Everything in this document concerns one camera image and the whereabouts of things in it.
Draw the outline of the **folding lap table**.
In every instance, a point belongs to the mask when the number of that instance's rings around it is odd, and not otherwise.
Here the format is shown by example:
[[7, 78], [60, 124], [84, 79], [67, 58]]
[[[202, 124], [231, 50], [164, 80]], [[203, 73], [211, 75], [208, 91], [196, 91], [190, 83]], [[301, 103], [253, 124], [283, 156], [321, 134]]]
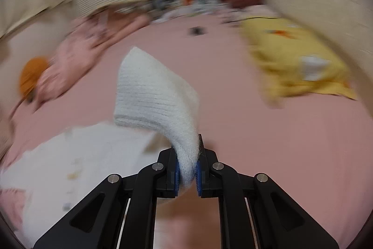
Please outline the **folding lap table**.
[[95, 15], [105, 10], [121, 10], [124, 8], [137, 8], [137, 7], [152, 3], [153, 1], [156, 1], [156, 0], [122, 0], [122, 1], [117, 1], [117, 2], [106, 3], [104, 5], [100, 5], [97, 8], [93, 9], [87, 15]]

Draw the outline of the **yellow patterned blanket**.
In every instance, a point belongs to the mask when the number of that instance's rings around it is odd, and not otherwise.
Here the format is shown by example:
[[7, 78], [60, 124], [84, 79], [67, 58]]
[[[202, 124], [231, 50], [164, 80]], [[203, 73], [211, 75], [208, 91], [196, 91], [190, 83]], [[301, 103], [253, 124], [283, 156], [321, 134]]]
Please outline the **yellow patterned blanket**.
[[304, 94], [355, 100], [347, 64], [313, 31], [283, 17], [253, 16], [240, 23], [271, 104]]

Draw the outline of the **orange plush pumpkin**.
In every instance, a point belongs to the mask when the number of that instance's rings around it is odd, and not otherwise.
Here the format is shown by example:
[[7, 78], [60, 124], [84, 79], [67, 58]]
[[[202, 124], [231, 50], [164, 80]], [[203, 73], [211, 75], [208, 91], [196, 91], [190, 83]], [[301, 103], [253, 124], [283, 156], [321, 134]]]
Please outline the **orange plush pumpkin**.
[[38, 80], [48, 67], [49, 61], [43, 56], [34, 57], [25, 64], [19, 80], [20, 94], [25, 101], [34, 100]]

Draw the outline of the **cream padded headboard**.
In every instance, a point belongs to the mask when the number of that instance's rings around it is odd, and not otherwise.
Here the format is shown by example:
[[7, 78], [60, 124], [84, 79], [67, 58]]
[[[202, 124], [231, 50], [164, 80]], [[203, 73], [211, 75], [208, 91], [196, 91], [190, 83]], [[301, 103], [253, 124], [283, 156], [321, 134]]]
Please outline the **cream padded headboard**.
[[247, 15], [283, 17], [313, 31], [348, 66], [372, 76], [372, 0], [264, 0], [264, 13], [248, 7]]

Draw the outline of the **small black object on bed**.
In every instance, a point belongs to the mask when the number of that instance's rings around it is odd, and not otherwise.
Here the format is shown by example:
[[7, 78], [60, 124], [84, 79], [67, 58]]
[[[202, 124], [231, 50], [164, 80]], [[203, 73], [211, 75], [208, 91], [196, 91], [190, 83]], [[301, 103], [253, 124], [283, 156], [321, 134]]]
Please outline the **small black object on bed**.
[[204, 35], [205, 33], [206, 33], [206, 30], [204, 27], [191, 27], [188, 30], [188, 34], [190, 36], [201, 36], [201, 35]]

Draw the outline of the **pink bed sheet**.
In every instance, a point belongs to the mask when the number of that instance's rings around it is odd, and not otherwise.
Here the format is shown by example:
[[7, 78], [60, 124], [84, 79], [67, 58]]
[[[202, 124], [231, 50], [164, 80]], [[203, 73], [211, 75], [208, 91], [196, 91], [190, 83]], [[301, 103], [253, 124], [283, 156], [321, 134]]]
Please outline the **pink bed sheet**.
[[[206, 33], [190, 36], [191, 27]], [[199, 132], [220, 161], [242, 174], [268, 174], [341, 248], [356, 244], [372, 212], [372, 117], [359, 101], [322, 94], [271, 107], [244, 40], [215, 15], [144, 27], [108, 48], [61, 97], [39, 109], [21, 105], [5, 167], [69, 128], [111, 121], [117, 73], [133, 46], [197, 91]]]

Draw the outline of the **white fluffy cardigan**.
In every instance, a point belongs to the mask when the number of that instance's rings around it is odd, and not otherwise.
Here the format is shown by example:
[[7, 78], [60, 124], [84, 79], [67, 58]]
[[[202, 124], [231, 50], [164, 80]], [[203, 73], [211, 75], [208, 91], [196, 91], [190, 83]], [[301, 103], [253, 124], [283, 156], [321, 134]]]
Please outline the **white fluffy cardigan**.
[[176, 151], [181, 185], [195, 176], [199, 157], [199, 97], [150, 54], [132, 48], [117, 77], [113, 122], [72, 127], [25, 152], [1, 175], [3, 205], [27, 247], [110, 174], [130, 176]]

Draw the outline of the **pink crumpled duvet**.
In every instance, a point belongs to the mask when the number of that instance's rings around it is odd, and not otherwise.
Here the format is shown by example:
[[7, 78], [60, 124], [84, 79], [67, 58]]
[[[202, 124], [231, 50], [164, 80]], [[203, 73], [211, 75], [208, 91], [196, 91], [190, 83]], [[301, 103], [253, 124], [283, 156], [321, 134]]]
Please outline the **pink crumpled duvet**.
[[38, 79], [37, 104], [64, 94], [95, 66], [104, 51], [149, 24], [150, 16], [142, 10], [120, 13], [106, 9], [74, 20], [71, 32]]

